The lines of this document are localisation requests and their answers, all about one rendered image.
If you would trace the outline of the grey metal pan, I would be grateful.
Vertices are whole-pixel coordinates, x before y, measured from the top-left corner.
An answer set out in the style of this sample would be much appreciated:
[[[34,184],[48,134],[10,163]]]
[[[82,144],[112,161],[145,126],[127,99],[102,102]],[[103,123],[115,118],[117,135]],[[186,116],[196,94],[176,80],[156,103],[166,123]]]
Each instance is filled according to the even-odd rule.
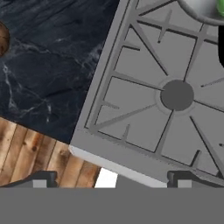
[[[177,0],[183,11],[201,23],[224,25],[224,16],[217,9],[217,0]]]

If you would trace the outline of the green vegetable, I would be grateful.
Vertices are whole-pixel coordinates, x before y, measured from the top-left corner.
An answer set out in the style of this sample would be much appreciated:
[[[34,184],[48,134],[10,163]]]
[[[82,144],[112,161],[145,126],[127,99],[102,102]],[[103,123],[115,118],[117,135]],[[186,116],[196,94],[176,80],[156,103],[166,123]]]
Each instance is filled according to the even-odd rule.
[[[224,17],[224,0],[217,0],[217,11]]]

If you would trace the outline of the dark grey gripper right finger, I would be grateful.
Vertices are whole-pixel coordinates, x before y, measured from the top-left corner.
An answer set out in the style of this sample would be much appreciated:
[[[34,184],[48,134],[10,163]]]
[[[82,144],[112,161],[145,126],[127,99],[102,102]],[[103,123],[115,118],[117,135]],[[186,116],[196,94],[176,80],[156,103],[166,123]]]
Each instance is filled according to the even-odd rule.
[[[218,185],[213,182],[201,179],[190,171],[168,171],[167,179],[167,187],[169,188],[223,188],[223,185]]]

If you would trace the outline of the brown potato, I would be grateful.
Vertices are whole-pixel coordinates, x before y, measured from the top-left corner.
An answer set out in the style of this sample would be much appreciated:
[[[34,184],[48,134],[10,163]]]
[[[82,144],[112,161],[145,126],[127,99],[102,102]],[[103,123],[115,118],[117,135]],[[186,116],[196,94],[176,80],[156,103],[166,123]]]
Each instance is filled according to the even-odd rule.
[[[8,51],[10,45],[10,32],[6,25],[0,22],[0,57]]]

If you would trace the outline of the grey gas hob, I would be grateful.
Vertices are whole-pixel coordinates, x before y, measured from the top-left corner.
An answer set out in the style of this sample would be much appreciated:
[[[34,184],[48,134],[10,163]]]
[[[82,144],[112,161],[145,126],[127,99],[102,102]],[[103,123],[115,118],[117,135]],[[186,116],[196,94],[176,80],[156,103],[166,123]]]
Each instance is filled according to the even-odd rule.
[[[71,153],[146,186],[189,171],[224,187],[220,26],[177,0],[119,0]]]

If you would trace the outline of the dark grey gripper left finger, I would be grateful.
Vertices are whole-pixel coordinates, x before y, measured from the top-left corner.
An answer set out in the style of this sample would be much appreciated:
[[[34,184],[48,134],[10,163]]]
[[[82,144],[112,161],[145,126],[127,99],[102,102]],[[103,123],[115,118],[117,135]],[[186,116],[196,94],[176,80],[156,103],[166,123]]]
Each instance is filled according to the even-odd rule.
[[[54,188],[58,186],[57,176],[56,171],[36,171],[26,178],[3,185],[3,187]]]

